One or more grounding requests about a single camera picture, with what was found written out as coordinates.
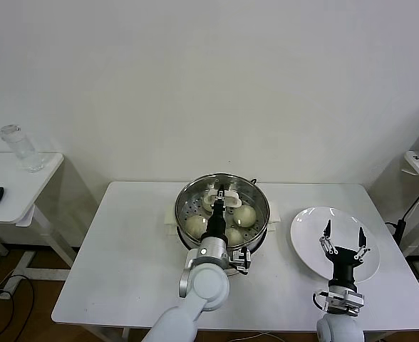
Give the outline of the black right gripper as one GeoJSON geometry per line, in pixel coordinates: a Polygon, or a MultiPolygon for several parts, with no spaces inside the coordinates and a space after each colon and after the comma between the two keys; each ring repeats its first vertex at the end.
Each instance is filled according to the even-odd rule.
{"type": "Polygon", "coordinates": [[[333,264],[333,275],[329,286],[354,286],[353,270],[360,266],[363,257],[370,251],[367,247],[367,238],[362,227],[358,231],[357,252],[346,248],[336,248],[331,242],[331,220],[329,219],[319,242],[326,258],[333,264]]]}

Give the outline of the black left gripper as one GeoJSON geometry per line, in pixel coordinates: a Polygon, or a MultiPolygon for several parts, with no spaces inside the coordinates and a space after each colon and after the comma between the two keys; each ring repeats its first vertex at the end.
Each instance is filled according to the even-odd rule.
{"type": "Polygon", "coordinates": [[[204,238],[207,237],[216,237],[216,238],[226,238],[225,229],[226,222],[224,219],[224,211],[231,204],[231,193],[224,185],[221,186],[221,191],[212,190],[211,191],[211,207],[213,207],[213,212],[211,217],[207,221],[207,228],[203,234],[204,238]],[[217,206],[215,202],[222,198],[223,207],[217,206]]]}

